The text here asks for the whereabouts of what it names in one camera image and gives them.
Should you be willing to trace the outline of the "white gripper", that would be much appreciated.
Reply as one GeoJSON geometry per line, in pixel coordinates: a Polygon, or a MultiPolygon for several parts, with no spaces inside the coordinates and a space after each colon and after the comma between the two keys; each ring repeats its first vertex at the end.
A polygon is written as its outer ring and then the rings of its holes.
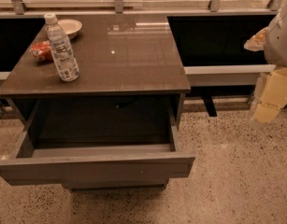
{"type": "Polygon", "coordinates": [[[268,63],[286,66],[261,74],[257,79],[248,124],[252,129],[260,129],[270,124],[287,105],[287,3],[268,27],[245,42],[244,49],[263,50],[268,63]]]}

